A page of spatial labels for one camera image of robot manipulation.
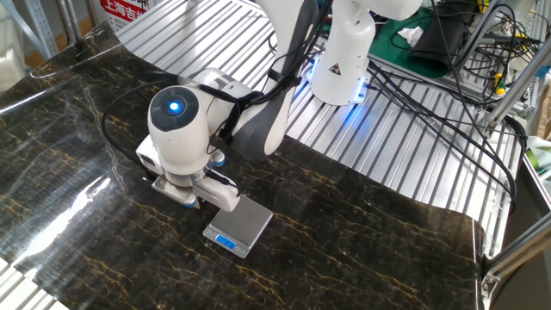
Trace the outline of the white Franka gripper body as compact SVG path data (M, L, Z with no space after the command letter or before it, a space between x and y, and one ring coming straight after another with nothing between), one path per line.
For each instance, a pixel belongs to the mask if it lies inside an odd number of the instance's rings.
M158 175L152 187L186 208L197 207L202 199L231 212L239 202L236 183L214 170L226 161L226 155L220 150L207 155L207 164L198 171L184 175L170 173L161 165L150 135L139 144L136 154L149 171Z

